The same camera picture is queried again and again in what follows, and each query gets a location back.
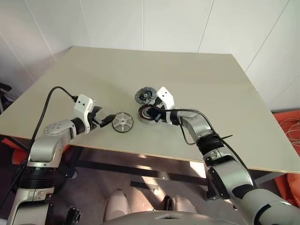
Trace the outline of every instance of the table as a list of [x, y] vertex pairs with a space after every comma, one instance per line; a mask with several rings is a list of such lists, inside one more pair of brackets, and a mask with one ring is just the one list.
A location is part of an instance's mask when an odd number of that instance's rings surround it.
[[[49, 90], [62, 86], [84, 94], [103, 109], [97, 114], [127, 112], [134, 126], [124, 134], [111, 126], [95, 129], [72, 145], [202, 162], [196, 146], [185, 144], [180, 128], [139, 121], [135, 93], [144, 86], [165, 86], [177, 108], [195, 108], [210, 119], [220, 136], [248, 168], [300, 173], [300, 160], [259, 93], [230, 54], [147, 52], [73, 47], [2, 115], [0, 134], [30, 139]], [[55, 91], [38, 136], [55, 121], [72, 119], [73, 101]]]

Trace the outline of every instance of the white cable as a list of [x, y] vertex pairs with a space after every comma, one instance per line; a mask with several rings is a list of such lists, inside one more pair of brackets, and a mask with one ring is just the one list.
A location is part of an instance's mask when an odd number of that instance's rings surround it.
[[298, 131], [300, 133], [300, 119], [298, 118], [288, 118], [284, 121], [282, 121], [280, 123], [280, 125], [283, 125], [283, 123], [287, 122], [289, 120], [289, 122], [291, 123], [292, 121], [290, 120], [296, 120], [296, 124], [292, 125], [287, 132], [285, 132], [285, 135], [287, 136], [287, 138], [291, 141], [291, 144], [293, 146], [297, 146], [300, 147], [300, 139], [297, 139], [295, 137], [292, 136], [291, 132], [296, 132]]

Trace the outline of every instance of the orange cloth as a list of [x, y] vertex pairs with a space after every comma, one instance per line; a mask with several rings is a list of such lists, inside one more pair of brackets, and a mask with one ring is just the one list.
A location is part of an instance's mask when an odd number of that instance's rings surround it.
[[[300, 120], [300, 110], [276, 113], [274, 114], [274, 117], [279, 124], [288, 118], [298, 118]], [[283, 122], [280, 126], [286, 133], [289, 130], [289, 128], [295, 125], [296, 123], [296, 119], [290, 119], [288, 121]], [[296, 139], [300, 138], [299, 131], [292, 131], [290, 132], [290, 134]], [[300, 156], [300, 147], [294, 146], [294, 148]], [[277, 177], [274, 180], [282, 198], [287, 200], [290, 204], [298, 206], [300, 208], [300, 174], [288, 173], [283, 176]]]

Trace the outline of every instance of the gear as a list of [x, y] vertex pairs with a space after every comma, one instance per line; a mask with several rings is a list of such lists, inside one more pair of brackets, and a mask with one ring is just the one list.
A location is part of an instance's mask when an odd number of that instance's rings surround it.
[[147, 124], [153, 124], [155, 122], [155, 116], [149, 115], [147, 111], [151, 109], [152, 105], [143, 105], [139, 108], [139, 118], [142, 122]]
[[135, 101], [145, 105], [157, 98], [156, 90], [152, 87], [143, 87], [135, 94]]
[[127, 112], [119, 112], [112, 121], [112, 127], [119, 133], [128, 132], [133, 126], [133, 118]]

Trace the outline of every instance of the gray floor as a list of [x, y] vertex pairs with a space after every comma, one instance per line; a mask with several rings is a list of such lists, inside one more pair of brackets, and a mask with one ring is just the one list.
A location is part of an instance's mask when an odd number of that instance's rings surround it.
[[[85, 150], [82, 159], [97, 162], [109, 162], [118, 165], [151, 166], [155, 170], [163, 170], [170, 173], [183, 173], [194, 175], [189, 169], [188, 162], [171, 159], [159, 159], [156, 157], [138, 157], [127, 153], [116, 153], [104, 150]], [[12, 170], [8, 164], [1, 171], [8, 174]], [[203, 198], [203, 188], [197, 185], [160, 179], [142, 178], [119, 172], [98, 171], [85, 168], [77, 168], [78, 175], [75, 179], [68, 179], [65, 186], [54, 195], [52, 203], [54, 212], [62, 217], [66, 216], [66, 210], [74, 205], [82, 211], [82, 218], [79, 224], [100, 224], [103, 220], [105, 202], [107, 198], [117, 189], [121, 188], [127, 195], [131, 212], [145, 210], [159, 210], [162, 207], [161, 200], [164, 195], [173, 197], [182, 195], [188, 198], [195, 206], [198, 213], [209, 217], [219, 218], [244, 225], [244, 221], [238, 212], [233, 210], [231, 203], [216, 200], [206, 202]], [[150, 185], [159, 186], [159, 194], [153, 194], [153, 190], [135, 188], [130, 186], [131, 181], [145, 182]], [[263, 184], [265, 188], [277, 192], [274, 182]], [[7, 217], [9, 207], [13, 201], [13, 194], [10, 194], [5, 207], [0, 211], [1, 217]]]

